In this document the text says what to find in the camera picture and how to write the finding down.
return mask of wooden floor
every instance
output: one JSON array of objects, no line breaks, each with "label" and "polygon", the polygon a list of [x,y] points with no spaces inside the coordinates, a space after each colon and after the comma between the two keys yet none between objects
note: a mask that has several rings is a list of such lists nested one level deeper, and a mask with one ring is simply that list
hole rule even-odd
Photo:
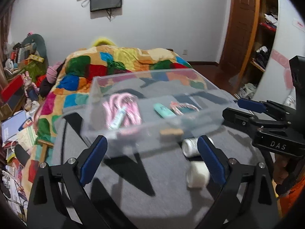
[{"label": "wooden floor", "polygon": [[233,92],[233,87],[229,83],[231,76],[228,76],[219,67],[215,65],[193,65],[192,67],[220,89],[229,93]]}]

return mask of human hand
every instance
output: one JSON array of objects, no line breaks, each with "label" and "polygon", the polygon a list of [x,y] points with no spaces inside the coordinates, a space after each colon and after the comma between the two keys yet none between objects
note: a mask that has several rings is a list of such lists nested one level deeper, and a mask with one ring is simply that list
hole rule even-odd
[{"label": "human hand", "polygon": [[282,184],[284,179],[288,177],[285,167],[288,164],[289,157],[275,154],[273,180],[276,184]]}]

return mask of white sticker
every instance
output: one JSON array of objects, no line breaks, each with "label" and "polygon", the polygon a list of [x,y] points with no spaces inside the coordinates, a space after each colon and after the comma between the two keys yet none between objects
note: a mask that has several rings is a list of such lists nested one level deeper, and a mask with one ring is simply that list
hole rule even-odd
[{"label": "white sticker", "polygon": [[9,137],[9,128],[4,128],[4,140],[6,141]]},{"label": "white sticker", "polygon": [[121,126],[121,123],[122,123],[125,115],[126,115],[126,106],[120,108],[116,112],[116,115],[115,115],[113,121],[111,122],[111,124],[109,126],[110,130],[118,129]]},{"label": "white sticker", "polygon": [[305,26],[302,22],[300,22],[298,19],[293,19],[293,25],[297,27],[298,29],[301,29],[303,32],[305,32]]}]

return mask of transparent container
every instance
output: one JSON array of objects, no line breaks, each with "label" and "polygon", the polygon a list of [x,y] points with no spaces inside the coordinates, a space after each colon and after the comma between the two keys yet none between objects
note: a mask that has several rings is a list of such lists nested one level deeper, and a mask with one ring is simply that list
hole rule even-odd
[{"label": "transparent container", "polygon": [[[105,104],[113,94],[129,93],[137,107],[141,124],[109,129],[109,111]],[[170,104],[187,103],[180,108],[182,115],[163,118],[154,106],[157,103],[170,109]],[[138,153],[155,153],[179,147],[186,138],[199,137],[222,124],[222,111],[234,101],[214,84],[193,69],[167,69],[112,76],[95,77],[92,81],[86,116],[81,135],[88,145],[98,135],[108,141],[109,158]]]}]

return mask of curtain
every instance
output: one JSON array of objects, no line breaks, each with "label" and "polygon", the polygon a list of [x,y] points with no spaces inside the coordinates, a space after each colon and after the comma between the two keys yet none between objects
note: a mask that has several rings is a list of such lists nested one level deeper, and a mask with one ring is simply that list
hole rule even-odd
[{"label": "curtain", "polygon": [[8,40],[13,4],[11,4],[0,21],[0,91],[8,84],[2,62],[6,59],[6,43]]}]

